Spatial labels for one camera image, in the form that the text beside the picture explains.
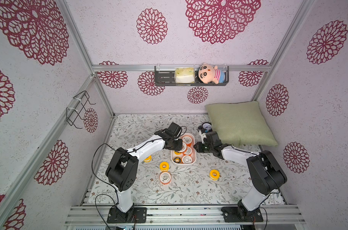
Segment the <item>white plastic storage box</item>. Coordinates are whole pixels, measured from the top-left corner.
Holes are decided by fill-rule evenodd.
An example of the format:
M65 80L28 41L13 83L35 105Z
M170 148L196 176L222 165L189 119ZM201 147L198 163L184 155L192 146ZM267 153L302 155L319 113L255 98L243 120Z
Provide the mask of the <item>white plastic storage box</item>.
M194 148L195 137L190 133L185 133L180 139L183 141L182 150L179 152L171 150L171 161L176 166L191 166L197 160L197 151Z

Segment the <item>orange white tape roll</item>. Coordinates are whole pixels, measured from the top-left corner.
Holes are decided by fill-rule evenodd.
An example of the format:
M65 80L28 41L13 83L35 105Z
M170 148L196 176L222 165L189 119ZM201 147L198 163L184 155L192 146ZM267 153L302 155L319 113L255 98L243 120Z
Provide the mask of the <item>orange white tape roll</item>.
M191 164L193 162L193 159L191 156L185 155L182 158L182 163L183 164Z
M185 143L182 143L182 147L181 150L179 151L179 153L184 153L187 150L187 145Z
M193 142L192 137L189 136L189 135L183 136L183 137L182 137L182 140L183 140L183 142L184 142L187 146L190 146L190 145L192 144L192 142Z
M184 155L188 155L188 156L192 155L192 153L193 153L193 149L190 146L187 146L186 151L183 152Z
M163 185L168 185L171 182L172 176L169 172L161 172L159 180Z

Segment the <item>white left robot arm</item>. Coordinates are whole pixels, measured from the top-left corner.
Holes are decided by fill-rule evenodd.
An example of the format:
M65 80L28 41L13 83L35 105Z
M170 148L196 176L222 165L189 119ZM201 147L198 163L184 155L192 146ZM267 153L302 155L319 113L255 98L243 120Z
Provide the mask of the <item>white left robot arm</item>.
M110 185L116 189L118 202L110 210L107 223L144 223L146 208L135 208L131 187L138 172L139 163L152 154L167 149L182 149L182 127L171 123L168 128L156 131L153 136L135 147L115 150L105 175Z

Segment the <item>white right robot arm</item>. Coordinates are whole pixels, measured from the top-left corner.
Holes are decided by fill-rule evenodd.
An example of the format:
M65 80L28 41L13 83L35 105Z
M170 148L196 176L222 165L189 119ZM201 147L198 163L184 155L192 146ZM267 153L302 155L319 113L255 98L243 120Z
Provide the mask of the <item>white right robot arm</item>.
M194 145L198 153L212 153L221 160L228 160L248 167L252 187L236 207L221 209L225 222L262 222L261 204L275 190L287 182L287 176L270 151L251 152L222 143L217 132L199 131L201 142Z

